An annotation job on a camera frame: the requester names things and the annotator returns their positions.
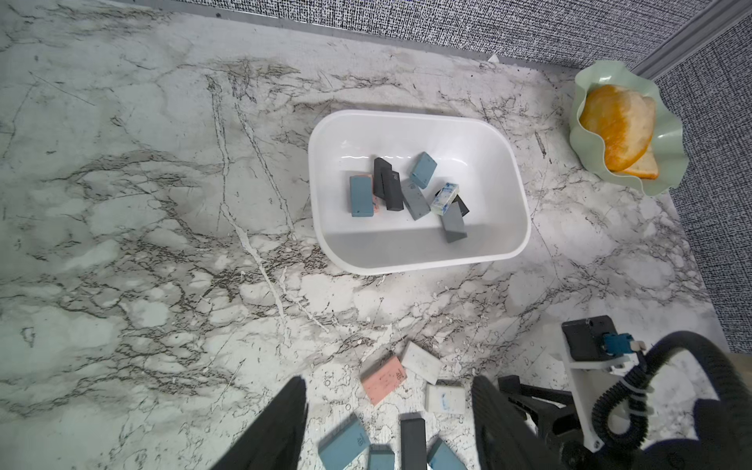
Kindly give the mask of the grey eraser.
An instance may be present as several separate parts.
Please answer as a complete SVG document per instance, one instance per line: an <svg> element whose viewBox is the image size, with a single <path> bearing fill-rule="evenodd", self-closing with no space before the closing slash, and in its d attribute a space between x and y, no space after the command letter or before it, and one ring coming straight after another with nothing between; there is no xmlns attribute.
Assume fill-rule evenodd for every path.
<svg viewBox="0 0 752 470"><path fill-rule="evenodd" d="M401 191L403 191L403 203L409 210L411 217L419 221L430 213L430 205L424 197L422 190L410 180L401 182Z"/></svg>
<svg viewBox="0 0 752 470"><path fill-rule="evenodd" d="M454 202L448 207L442 216L443 229L446 242L454 243L467 237L460 204Z"/></svg>

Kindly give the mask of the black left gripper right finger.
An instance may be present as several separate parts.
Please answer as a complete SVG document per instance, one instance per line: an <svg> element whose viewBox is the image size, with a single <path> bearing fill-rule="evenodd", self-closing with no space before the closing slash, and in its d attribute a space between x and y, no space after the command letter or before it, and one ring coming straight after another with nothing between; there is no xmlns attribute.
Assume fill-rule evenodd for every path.
<svg viewBox="0 0 752 470"><path fill-rule="evenodd" d="M471 395L481 469L563 469L487 377L473 379Z"/></svg>

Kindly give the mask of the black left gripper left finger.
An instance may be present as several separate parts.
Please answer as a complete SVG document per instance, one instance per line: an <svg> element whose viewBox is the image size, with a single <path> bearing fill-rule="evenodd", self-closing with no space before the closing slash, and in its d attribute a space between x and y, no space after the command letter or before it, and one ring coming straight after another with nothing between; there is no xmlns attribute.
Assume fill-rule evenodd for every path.
<svg viewBox="0 0 752 470"><path fill-rule="evenodd" d="M307 386L291 378L213 469L298 468L307 425Z"/></svg>

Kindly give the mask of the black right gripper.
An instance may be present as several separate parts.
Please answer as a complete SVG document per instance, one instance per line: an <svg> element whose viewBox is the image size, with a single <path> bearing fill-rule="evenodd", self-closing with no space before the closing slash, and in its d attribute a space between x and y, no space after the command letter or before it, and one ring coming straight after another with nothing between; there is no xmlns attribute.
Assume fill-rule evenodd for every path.
<svg viewBox="0 0 752 470"><path fill-rule="evenodd" d="M587 469L593 456L584 446L584 433L571 392L525 385L517 375L497 379L509 403L528 414L537 436L566 469Z"/></svg>

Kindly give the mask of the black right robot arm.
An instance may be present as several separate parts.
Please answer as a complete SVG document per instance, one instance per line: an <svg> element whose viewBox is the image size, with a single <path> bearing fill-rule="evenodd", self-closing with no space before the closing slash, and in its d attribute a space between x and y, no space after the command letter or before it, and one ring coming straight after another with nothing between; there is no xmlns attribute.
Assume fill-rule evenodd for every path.
<svg viewBox="0 0 752 470"><path fill-rule="evenodd" d="M728 413L715 399L699 399L693 407L695 440L657 442L627 456L611 450L591 452L575 401L567 391L524 385L517 375L497 379L499 391L515 411L530 417L533 432L566 469L749 469L743 463L738 437L728 427Z"/></svg>

